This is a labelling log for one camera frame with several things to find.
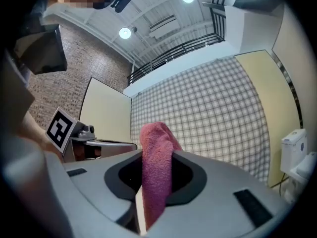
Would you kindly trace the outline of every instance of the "person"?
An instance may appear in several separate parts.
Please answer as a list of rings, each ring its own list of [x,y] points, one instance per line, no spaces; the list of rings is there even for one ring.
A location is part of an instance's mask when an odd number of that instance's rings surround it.
[[[103,9],[110,5],[112,1],[113,0],[38,0],[33,6],[29,15],[37,14],[40,17],[43,17],[47,7],[57,2],[66,3],[72,7]],[[30,75],[30,70],[25,68],[23,71],[21,71],[21,74],[27,82]],[[45,151],[56,153],[62,161],[61,153],[51,143],[45,134],[45,130],[36,123],[29,111],[24,116],[23,122],[18,131],[18,135],[35,141]]]

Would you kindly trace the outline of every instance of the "grid pattern backdrop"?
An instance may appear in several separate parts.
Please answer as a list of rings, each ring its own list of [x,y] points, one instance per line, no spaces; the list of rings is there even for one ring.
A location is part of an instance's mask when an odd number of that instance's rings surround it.
[[[270,145],[257,92],[235,57],[174,75],[132,99],[131,139],[163,121],[184,151],[237,165],[267,181]]]

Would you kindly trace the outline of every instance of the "pink towel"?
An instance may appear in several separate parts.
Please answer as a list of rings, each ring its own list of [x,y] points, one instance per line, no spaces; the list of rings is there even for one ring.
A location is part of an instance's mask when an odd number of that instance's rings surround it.
[[[144,125],[140,131],[142,155],[142,194],[147,230],[165,208],[172,192],[172,153],[182,150],[163,122]]]

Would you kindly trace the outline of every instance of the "cable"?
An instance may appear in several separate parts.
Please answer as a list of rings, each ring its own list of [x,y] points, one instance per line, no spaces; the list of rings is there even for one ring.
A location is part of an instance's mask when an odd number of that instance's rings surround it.
[[[284,176],[285,176],[285,173],[283,174],[281,183],[279,184],[279,196],[280,196],[280,197],[282,197],[282,195],[281,195],[281,187],[282,187],[282,182],[283,182]]]

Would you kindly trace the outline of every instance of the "metal railing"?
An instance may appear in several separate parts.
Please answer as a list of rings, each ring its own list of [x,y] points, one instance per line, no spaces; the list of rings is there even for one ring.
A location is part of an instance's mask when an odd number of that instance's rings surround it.
[[[219,43],[224,41],[223,38],[221,38],[220,35],[217,35],[216,33],[207,34],[202,37],[198,37],[194,40],[184,42],[165,53],[159,55],[155,59],[151,60],[147,64],[140,67],[138,70],[134,71],[132,74],[130,74],[128,78],[128,86],[135,81],[139,80],[140,78],[144,77],[146,74],[149,74],[153,70],[156,70],[157,68],[161,67],[162,65],[182,56],[185,55],[191,51],[201,49],[203,47]]]

